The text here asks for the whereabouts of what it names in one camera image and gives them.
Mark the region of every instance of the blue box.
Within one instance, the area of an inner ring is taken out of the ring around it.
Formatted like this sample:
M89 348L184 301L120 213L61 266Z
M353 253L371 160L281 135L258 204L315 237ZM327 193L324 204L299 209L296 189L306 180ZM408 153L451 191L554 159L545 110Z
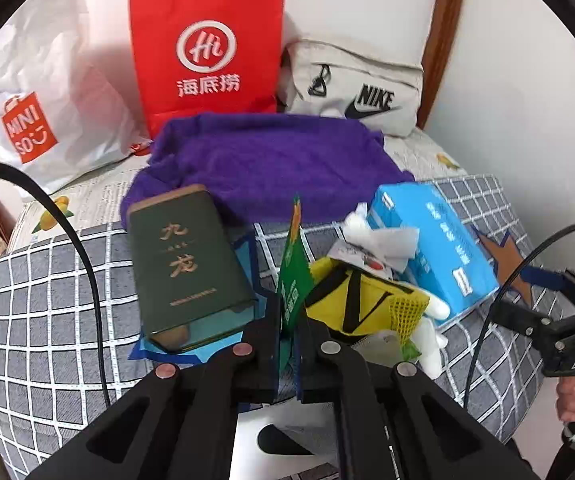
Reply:
M418 227L419 245L406 273L450 307L448 319L476 305L499 283L469 231L432 184L379 186L367 221L372 229Z

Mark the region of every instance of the grid patterned tablecloth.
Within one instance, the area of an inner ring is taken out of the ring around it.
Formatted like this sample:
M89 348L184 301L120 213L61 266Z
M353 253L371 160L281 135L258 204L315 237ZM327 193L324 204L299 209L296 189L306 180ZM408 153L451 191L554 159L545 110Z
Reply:
M434 184L464 224L497 242L509 230L523 255L529 252L527 235L495 177L459 176ZM277 282L288 227L254 225L261 283L270 290ZM80 235L100 289L114 400L152 369L148 361L128 360L140 332L128 241L118 223ZM301 231L311 260L326 254L340 235L334 222L305 224ZM533 295L535 308L561 317L554 294L534 287ZM483 305L442 328L449 344L437 382L459 402L485 311ZM95 341L90 286L68 238L45 240L0 258L0 452L12 478L24 478L104 409ZM490 328L477 365L472 415L497 437L508 438L536 396L540 364L525 337Z

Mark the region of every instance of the black cable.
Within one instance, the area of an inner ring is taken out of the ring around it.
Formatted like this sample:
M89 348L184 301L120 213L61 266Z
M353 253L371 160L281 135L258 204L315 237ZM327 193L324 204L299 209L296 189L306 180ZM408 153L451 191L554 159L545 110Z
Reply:
M96 349L98 351L98 371L100 373L100 384L103 389L103 398L105 399L105 405L109 408L109 392L107 391L107 378L105 375L105 360L103 357L103 322L100 312L100 298L98 296L98 285L96 284L96 278L94 277L94 269L90 262L90 257L85 251L85 247L78 238L76 231L70 224L70 221L61 212L58 206L52 201L45 191L34 182L29 176L27 176L22 171L3 164L0 162L0 179L11 182L16 186L23 188L30 195L32 195L40 204L51 213L54 219L60 224L65 233L72 240L72 245L76 249L80 260L83 262L83 266L87 271L88 278L90 280L91 287L91 297L94 302L94 314L96 317Z
M472 379L474 377L474 368L476 367L476 362L478 361L479 354L481 353L481 347L483 346L483 341L485 339L485 333L487 332L488 327L491 323L491 317L494 313L494 310L498 307L499 303L505 293L511 288L512 283L514 280L519 276L521 271L525 269L532 261L541 254L544 250L546 250L550 245L554 242L560 240L561 238L567 236L575 232L575 224L569 225L560 231L555 232L552 236L550 236L547 240L541 243L536 249L534 249L525 259L519 263L519 266L514 270L512 274L510 274L509 278L503 283L501 288L499 289L496 298L492 301L490 305L490 310L488 315L485 317L485 321L483 321L483 326L481 328L481 332L479 333L479 339L476 342L476 347L474 348L474 354L472 354L472 361L470 362L470 368L467 372L467 380L465 381L465 394L463 396L463 409L467 411L468 401L470 400L470 388L472 387Z

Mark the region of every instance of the orange star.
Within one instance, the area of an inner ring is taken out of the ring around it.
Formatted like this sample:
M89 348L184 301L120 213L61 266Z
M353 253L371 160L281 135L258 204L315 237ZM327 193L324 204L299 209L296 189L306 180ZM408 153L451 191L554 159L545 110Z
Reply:
M523 256L521 255L517 243L514 238L510 235L509 229L505 231L503 240L501 244L498 245L494 240L491 240L483 233L476 234L479 236L479 240L490 253L491 257L494 258L494 273L496 274L499 283L502 285L509 278L510 274L519 266L519 263L523 261ZM512 282L512 288L519 293L523 301L527 303L527 306L532 307L532 286L528 282L524 282L521 277L517 277L514 282Z

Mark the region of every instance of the purple towel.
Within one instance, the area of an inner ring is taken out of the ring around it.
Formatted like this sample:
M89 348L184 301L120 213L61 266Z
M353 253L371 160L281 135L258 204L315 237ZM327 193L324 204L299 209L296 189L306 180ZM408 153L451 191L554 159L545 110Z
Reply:
M414 181L383 151L383 135L356 120L287 114L202 114L169 121L149 165L121 203L203 184L228 224L289 221L301 197L303 221L345 217L380 184Z

